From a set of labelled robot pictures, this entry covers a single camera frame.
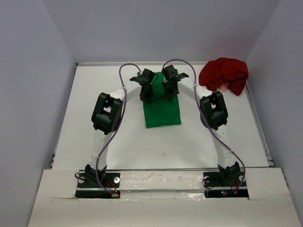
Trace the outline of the green t shirt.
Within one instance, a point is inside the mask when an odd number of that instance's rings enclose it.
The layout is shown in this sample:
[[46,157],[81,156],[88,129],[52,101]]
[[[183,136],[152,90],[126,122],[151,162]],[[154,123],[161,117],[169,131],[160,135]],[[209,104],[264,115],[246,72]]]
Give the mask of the green t shirt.
[[155,72],[152,82],[154,99],[143,103],[143,113],[146,128],[180,125],[181,116],[178,97],[166,98],[163,85],[164,76],[161,72]]

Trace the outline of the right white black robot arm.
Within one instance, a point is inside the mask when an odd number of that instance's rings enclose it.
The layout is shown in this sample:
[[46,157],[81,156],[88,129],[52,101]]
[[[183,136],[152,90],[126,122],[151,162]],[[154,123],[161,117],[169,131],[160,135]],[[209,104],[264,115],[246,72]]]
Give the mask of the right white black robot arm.
[[162,84],[166,97],[171,98],[181,92],[196,102],[201,122],[211,133],[214,142],[219,169],[218,180],[222,185],[233,185],[237,182],[237,190],[245,179],[245,171],[241,171],[240,165],[245,165],[229,145],[228,112],[222,93],[208,91],[197,84],[196,73],[192,80],[186,73],[177,72],[173,65],[163,66],[161,72],[165,78]]

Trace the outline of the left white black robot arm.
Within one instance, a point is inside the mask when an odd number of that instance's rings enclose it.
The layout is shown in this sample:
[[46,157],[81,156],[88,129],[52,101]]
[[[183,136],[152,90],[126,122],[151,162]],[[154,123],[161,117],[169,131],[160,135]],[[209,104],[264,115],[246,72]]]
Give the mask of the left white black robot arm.
[[155,73],[144,69],[138,72],[137,76],[130,78],[124,83],[119,69],[119,77],[122,88],[107,93],[100,93],[91,121],[94,129],[94,142],[91,158],[85,166],[84,173],[76,173],[75,176],[80,180],[89,182],[95,187],[111,193],[110,188],[103,185],[107,181],[107,150],[108,146],[118,132],[123,120],[126,104],[134,97],[139,97],[142,101],[151,101],[153,91],[152,82]]

